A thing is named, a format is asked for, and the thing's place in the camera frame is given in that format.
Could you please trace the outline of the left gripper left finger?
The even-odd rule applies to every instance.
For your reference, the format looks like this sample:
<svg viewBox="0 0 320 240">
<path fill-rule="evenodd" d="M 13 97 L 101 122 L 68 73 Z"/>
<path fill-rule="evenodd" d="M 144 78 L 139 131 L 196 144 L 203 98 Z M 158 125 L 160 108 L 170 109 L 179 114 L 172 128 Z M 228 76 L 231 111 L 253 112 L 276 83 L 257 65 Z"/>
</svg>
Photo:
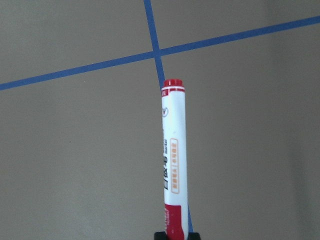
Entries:
<svg viewBox="0 0 320 240">
<path fill-rule="evenodd" d="M 165 231 L 158 231 L 154 233 L 154 240 L 167 240 L 167 234 Z"/>
</svg>

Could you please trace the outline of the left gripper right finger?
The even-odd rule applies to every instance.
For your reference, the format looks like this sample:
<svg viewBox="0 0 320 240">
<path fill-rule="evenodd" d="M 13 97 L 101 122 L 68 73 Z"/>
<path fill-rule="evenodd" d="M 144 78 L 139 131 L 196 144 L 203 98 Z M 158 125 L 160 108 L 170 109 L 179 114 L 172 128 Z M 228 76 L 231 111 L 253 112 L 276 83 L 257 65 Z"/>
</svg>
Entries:
<svg viewBox="0 0 320 240">
<path fill-rule="evenodd" d="M 198 232 L 189 232 L 187 240 L 200 240 L 200 234 Z"/>
</svg>

